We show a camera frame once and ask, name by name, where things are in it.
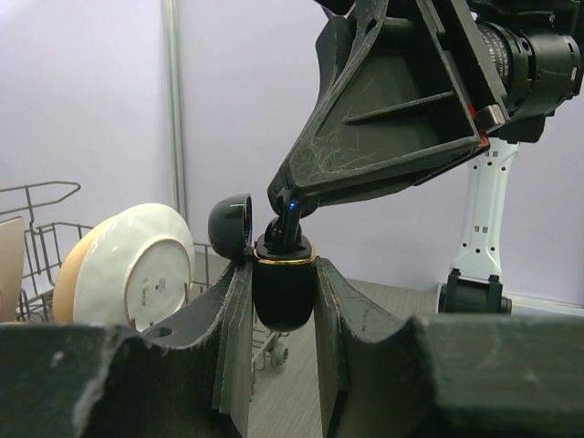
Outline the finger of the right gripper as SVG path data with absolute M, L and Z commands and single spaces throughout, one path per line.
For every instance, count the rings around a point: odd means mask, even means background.
M 361 183 L 442 167 L 482 150 L 429 1 L 359 1 L 321 30 L 317 102 L 268 186 L 306 203 Z
M 485 153 L 485 150 L 475 150 L 448 162 L 442 167 L 419 171 L 387 178 L 377 182 L 364 182 L 356 186 L 328 191 L 318 198 L 318 206 L 325 207 L 344 203 L 356 203 L 396 194 L 412 186 L 419 186 L 449 172 L 450 170 L 469 162 L 473 158 Z

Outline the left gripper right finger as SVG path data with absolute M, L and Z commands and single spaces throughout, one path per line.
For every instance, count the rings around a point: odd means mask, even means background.
M 396 318 L 316 261 L 326 437 L 580 437 L 581 318 Z

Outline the black earbud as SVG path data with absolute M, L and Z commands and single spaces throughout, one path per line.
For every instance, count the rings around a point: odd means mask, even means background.
M 265 246 L 270 255 L 285 254 L 306 250 L 302 243 L 302 231 L 299 224 L 302 205 L 290 191 L 281 192 L 276 198 L 278 218 L 273 219 L 265 233 Z

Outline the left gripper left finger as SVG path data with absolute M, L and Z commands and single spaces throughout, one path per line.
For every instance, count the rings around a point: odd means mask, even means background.
M 4 324 L 4 437 L 244 437 L 251 395 L 250 264 L 144 333 Z

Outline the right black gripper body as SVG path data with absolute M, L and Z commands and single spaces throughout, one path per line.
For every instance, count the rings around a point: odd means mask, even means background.
M 580 1 L 440 1 L 441 43 L 475 138 L 538 141 L 580 93 Z

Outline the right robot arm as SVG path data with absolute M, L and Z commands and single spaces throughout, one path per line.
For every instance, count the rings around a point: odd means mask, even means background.
M 580 1 L 324 1 L 317 103 L 269 184 L 261 262 L 300 270 L 301 220 L 470 167 L 461 242 L 442 312 L 507 313 L 499 255 L 518 147 L 576 97 Z

